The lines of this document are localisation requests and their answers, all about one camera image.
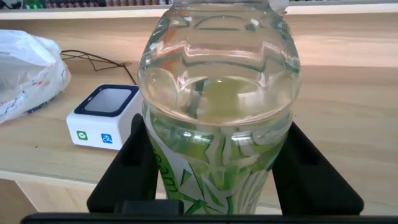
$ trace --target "light wood surface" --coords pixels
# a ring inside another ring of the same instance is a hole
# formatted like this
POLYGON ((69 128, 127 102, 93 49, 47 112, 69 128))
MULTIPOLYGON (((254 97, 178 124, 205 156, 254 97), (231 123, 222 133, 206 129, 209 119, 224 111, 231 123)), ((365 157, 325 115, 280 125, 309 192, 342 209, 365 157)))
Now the light wood surface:
POLYGON ((94 189, 75 189, 49 184, 17 182, 38 212, 88 212, 86 201, 94 189))
POLYGON ((36 212, 29 199, 12 180, 0 179, 0 224, 15 224, 36 212))
MULTIPOLYGON (((0 21, 118 61, 134 73, 156 18, 0 21)), ((398 14, 288 16, 302 61, 295 122, 365 200, 363 214, 398 212, 398 14)), ((45 108, 0 127, 0 178, 87 190, 116 152, 74 146, 65 118, 100 83, 131 83, 119 68, 68 61, 72 80, 45 108)), ((260 203, 278 208, 272 177, 260 203)))

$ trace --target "clear plastic bottle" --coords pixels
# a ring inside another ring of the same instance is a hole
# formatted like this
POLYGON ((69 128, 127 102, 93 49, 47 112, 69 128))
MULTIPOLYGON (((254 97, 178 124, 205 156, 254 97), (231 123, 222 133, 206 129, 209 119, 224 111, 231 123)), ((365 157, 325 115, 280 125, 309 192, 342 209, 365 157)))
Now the clear plastic bottle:
POLYGON ((185 213, 254 213, 292 122, 300 62, 262 1, 175 1, 139 67, 168 198, 185 213))

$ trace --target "wooden countertop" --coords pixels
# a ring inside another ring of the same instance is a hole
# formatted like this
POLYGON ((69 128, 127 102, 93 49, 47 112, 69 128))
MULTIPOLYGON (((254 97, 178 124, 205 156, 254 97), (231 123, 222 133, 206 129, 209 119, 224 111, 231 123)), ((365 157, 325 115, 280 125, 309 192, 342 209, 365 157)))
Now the wooden countertop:
MULTIPOLYGON (((302 60, 294 121, 362 196, 363 214, 396 214, 398 14, 287 19, 302 60)), ((155 23, 156 19, 20 21, 0 22, 0 29, 23 29, 53 38, 65 50, 130 61, 134 73, 155 23)), ((94 72, 87 61, 67 64, 72 80, 62 95, 0 126, 0 179, 92 189, 116 155, 73 145, 65 118, 100 83, 128 84, 129 77, 120 68, 94 72)), ((272 177, 261 203, 279 206, 272 177)))

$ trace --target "black holder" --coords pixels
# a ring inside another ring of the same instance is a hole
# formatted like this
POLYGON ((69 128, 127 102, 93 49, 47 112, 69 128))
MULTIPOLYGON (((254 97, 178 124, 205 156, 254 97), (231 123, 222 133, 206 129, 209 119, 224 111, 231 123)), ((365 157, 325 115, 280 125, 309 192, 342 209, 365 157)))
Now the black holder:
POLYGON ((179 200, 155 200, 158 168, 141 115, 87 200, 90 213, 37 213, 21 223, 397 223, 358 217, 362 198, 293 123, 272 168, 278 215, 184 215, 179 200))

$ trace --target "plastic bag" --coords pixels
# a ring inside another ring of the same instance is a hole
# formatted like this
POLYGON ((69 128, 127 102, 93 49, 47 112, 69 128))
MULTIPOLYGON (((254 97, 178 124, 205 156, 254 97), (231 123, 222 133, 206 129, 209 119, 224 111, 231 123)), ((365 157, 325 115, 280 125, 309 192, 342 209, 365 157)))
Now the plastic bag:
POLYGON ((271 9, 283 16, 289 6, 289 0, 269 0, 269 5, 271 9))
POLYGON ((70 81, 60 47, 19 30, 0 30, 0 124, 31 113, 70 81))

